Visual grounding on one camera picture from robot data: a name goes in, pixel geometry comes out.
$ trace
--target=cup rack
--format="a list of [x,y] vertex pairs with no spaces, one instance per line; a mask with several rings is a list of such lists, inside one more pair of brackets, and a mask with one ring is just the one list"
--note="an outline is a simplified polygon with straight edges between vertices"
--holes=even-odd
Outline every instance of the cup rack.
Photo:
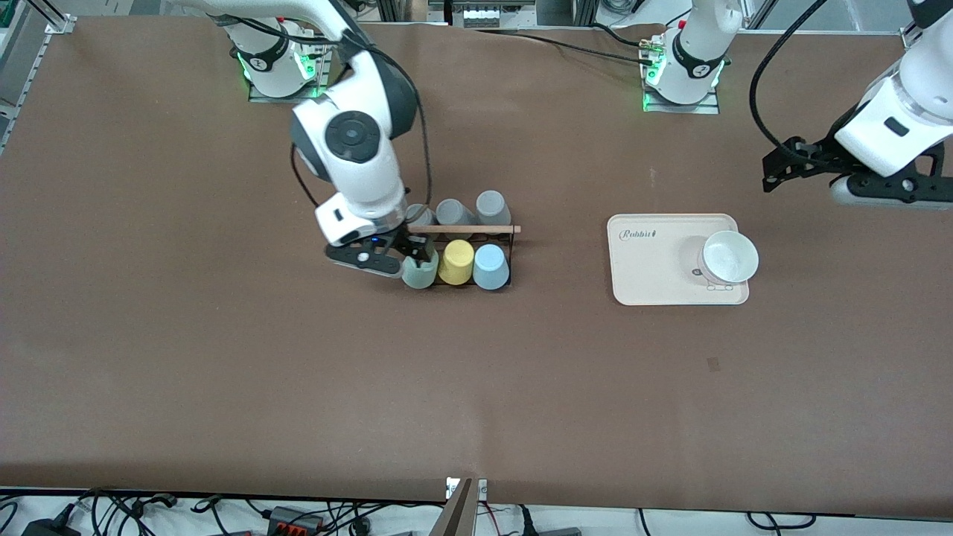
[[[483,244],[496,244],[506,253],[506,264],[510,267],[510,278],[507,279],[504,287],[513,283],[513,243],[517,241],[517,235],[522,232],[519,225],[413,225],[408,229],[411,233],[418,235],[434,235],[434,246],[436,250],[443,255],[444,248],[455,238],[447,235],[472,235],[466,241],[473,244],[474,249]],[[433,286],[477,286],[470,278],[462,285],[451,285],[436,278]]]

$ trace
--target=metal frame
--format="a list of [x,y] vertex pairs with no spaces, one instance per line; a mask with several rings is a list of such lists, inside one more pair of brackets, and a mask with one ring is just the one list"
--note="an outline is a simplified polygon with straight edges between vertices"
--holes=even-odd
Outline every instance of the metal frame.
[[33,78],[36,76],[36,71],[40,68],[40,62],[43,61],[43,55],[47,53],[47,46],[50,44],[51,36],[47,34],[43,38],[43,45],[40,46],[40,51],[36,53],[36,58],[33,59],[33,65],[30,67],[30,74],[27,76],[27,83],[23,85],[23,91],[20,92],[20,97],[16,100],[16,105],[10,111],[9,120],[7,123],[7,128],[3,132],[3,136],[0,136],[0,155],[3,154],[4,149],[7,148],[7,142],[10,140],[10,133],[13,132],[13,126],[16,124],[16,118],[20,114],[20,110],[23,109],[23,102],[27,100],[27,92],[30,90],[30,86],[33,84]]
[[771,11],[774,10],[777,4],[778,0],[764,0],[764,3],[761,4],[761,7],[751,15],[746,28],[757,30],[764,25],[764,19],[768,18],[768,15],[771,14]]
[[60,11],[50,0],[27,0],[27,3],[47,19],[47,33],[72,33],[76,17]]
[[[451,481],[459,480],[456,487]],[[477,504],[480,491],[486,493],[486,481],[481,485],[475,478],[447,479],[447,491],[452,495],[436,518],[430,536],[473,536],[477,525]]]

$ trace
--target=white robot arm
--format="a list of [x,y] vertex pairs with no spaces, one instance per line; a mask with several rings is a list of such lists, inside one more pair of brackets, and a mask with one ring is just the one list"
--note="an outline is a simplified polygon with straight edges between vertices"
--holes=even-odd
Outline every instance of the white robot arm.
[[[943,176],[943,141],[953,135],[953,0],[907,2],[923,28],[920,39],[867,88],[825,139],[807,144],[792,137],[766,156],[765,192],[791,178],[835,173],[831,194],[841,204],[951,206],[953,177]],[[818,0],[809,12],[822,3]],[[930,161],[928,173],[917,169],[922,156]]]
[[701,101],[715,86],[743,20],[740,0],[693,0],[684,28],[662,36],[662,63],[646,84],[677,104]]
[[[259,24],[277,15],[301,19],[338,43],[338,53],[354,74],[294,107],[291,127],[292,142],[311,171],[337,188],[315,209],[329,243],[326,254],[334,262],[394,278],[400,276],[401,263],[389,251],[428,260],[426,238],[411,235],[404,225],[405,190],[391,143],[414,124],[416,91],[336,0],[175,1],[203,10],[213,20],[231,17],[242,26],[251,18]],[[252,39],[237,27],[230,34],[234,39],[239,32]],[[259,48],[274,46],[274,35],[262,35],[267,38],[261,38]]]

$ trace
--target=tray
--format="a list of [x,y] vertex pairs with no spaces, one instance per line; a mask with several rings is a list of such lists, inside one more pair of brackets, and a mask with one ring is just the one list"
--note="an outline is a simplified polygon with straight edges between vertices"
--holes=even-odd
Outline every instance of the tray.
[[620,214],[609,218],[612,291],[623,305],[741,305],[747,281],[717,285],[698,271],[705,240],[738,231],[725,214]]

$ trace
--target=light blue cup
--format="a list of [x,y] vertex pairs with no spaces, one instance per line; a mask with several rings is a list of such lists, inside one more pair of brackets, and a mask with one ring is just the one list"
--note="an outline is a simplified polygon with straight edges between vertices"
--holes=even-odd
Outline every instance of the light blue cup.
[[474,282],[483,289],[496,290],[510,278],[506,254],[496,244],[485,244],[476,250]]

